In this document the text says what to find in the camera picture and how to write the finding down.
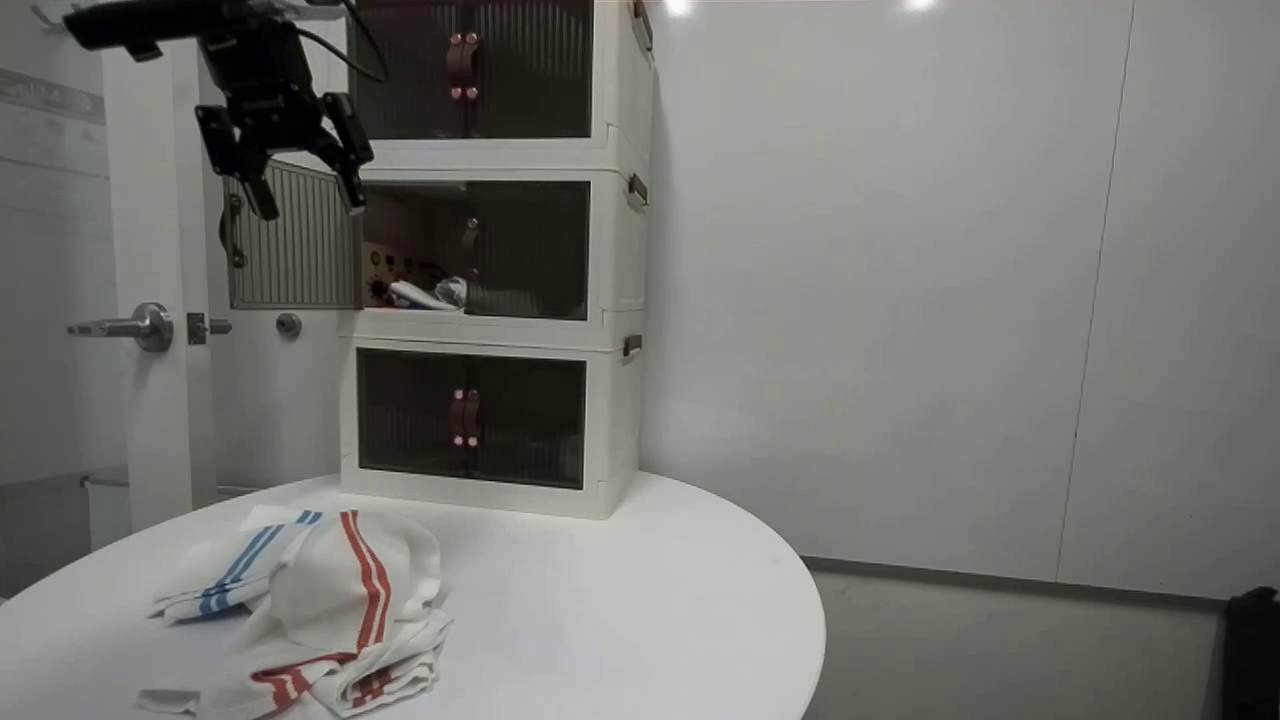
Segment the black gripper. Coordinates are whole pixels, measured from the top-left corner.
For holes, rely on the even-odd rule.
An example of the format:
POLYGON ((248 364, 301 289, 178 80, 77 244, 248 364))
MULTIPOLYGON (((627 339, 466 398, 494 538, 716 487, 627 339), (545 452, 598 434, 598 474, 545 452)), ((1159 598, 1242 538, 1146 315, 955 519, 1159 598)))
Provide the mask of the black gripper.
POLYGON ((238 180, 259 222, 277 222, 277 194, 264 180, 270 158, 238 128, 314 124, 322 111, 334 142, 322 162, 341 178, 351 210, 365 204, 362 168, 373 162, 370 134, 349 94, 315 100, 301 29, 285 16, 241 16, 206 32, 199 52, 225 105, 199 105, 197 124, 217 178, 238 180))

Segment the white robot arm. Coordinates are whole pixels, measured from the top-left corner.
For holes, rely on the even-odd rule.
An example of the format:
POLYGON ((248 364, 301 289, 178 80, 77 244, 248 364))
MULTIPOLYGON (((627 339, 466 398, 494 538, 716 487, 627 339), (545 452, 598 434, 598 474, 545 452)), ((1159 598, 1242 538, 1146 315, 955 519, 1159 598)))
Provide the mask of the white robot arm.
POLYGON ((244 188, 259 222, 280 216, 270 185, 277 151, 314 151, 345 200, 365 204, 370 134, 345 94, 314 89, 314 32, 280 0, 112 0, 73 8, 65 29, 88 52, 124 49, 140 65, 159 61, 170 41, 193 41, 225 94, 221 105, 197 105, 209 166, 244 188))

